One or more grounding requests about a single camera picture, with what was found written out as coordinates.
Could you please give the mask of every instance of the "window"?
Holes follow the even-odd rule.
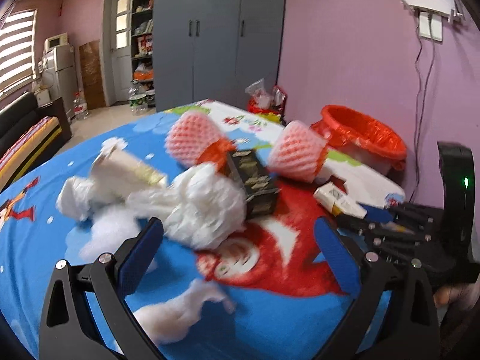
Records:
[[[114,1],[113,6],[113,44],[115,49],[128,47],[130,40],[130,0]]]
[[[0,30],[0,98],[35,78],[36,10],[15,12]]]

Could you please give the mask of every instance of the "refrigerator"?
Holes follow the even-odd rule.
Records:
[[[61,97],[67,116],[74,117],[74,98],[78,92],[78,82],[73,46],[57,46],[44,55],[42,83],[49,87],[50,98],[56,100]]]

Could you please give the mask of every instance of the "microwave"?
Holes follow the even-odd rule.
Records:
[[[67,33],[63,33],[60,35],[52,36],[51,38],[45,39],[45,52],[48,53],[54,47],[63,46],[64,44],[68,44],[68,35]]]

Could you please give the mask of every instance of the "electrical cable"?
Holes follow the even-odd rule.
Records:
[[[417,110],[416,110],[416,117],[417,118],[415,120],[416,135],[414,137],[416,185],[415,185],[415,188],[414,188],[414,190],[413,190],[413,192],[410,196],[409,202],[412,202],[415,199],[415,196],[418,192],[418,187],[420,185],[420,165],[419,165],[420,138],[422,137],[422,124],[423,124],[423,115],[424,115],[424,112],[425,112],[425,100],[426,100],[426,97],[427,97],[428,82],[430,80],[430,75],[431,75],[431,72],[432,72],[432,70],[434,68],[434,64],[435,64],[436,50],[435,50],[434,37],[433,37],[432,30],[431,30],[431,17],[432,17],[432,14],[429,14],[428,26],[429,26],[429,29],[430,29],[430,41],[431,41],[431,62],[430,62],[430,67],[428,69],[427,77],[425,79],[425,86],[423,88],[423,97],[422,97],[422,105],[421,105],[421,112],[420,112],[420,120],[418,120],[418,103],[417,103]]]
[[[415,70],[416,70],[417,75],[418,75],[418,92],[417,92],[417,100],[416,100],[416,103],[415,103],[415,133],[413,135],[413,147],[414,148],[417,146],[418,119],[419,119],[419,97],[420,97],[420,94],[422,93],[422,73],[420,72],[418,63],[419,63],[420,56],[422,54],[423,43],[422,43],[422,39],[420,38],[419,28],[420,28],[420,18],[418,18],[417,27],[415,29],[415,33],[417,35],[418,44],[420,45],[420,49],[418,50],[417,58],[415,59]],[[416,177],[416,181],[418,181],[419,178],[420,178],[420,168],[419,168],[419,159],[418,159],[417,151],[415,151],[415,177]]]

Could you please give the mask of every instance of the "white plastic bag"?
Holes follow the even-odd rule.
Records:
[[[164,190],[131,193],[125,203],[139,218],[161,219],[169,239],[195,250],[215,249],[244,230],[245,192],[217,173],[214,163],[191,167]]]
[[[63,215],[76,221],[84,221],[101,207],[117,203],[115,195],[100,188],[89,178],[68,178],[57,197],[56,207]]]

